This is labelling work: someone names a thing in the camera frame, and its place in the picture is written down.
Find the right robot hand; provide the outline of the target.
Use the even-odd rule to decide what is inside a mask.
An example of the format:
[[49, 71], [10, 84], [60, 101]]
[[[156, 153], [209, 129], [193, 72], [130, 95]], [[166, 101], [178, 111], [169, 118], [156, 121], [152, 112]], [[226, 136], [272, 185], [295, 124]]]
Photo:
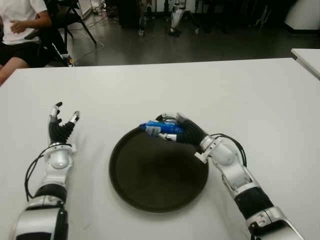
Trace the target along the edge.
[[208, 136], [208, 133], [200, 128], [195, 122], [179, 112], [162, 113], [156, 120], [159, 122], [170, 120], [183, 129], [183, 132], [181, 133], [159, 133], [158, 136], [166, 141], [199, 146]]

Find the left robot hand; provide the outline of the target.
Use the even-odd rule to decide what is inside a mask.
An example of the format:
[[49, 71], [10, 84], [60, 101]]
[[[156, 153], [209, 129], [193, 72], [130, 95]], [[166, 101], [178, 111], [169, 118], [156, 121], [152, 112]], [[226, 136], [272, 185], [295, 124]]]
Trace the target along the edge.
[[62, 119], [58, 118], [58, 115], [60, 113], [60, 107], [63, 105], [63, 103], [60, 101], [56, 103], [48, 117], [48, 143], [49, 145], [52, 144], [66, 144], [70, 135], [72, 134], [74, 127], [76, 123], [80, 119], [80, 112], [75, 111], [70, 118], [70, 120], [61, 125]]

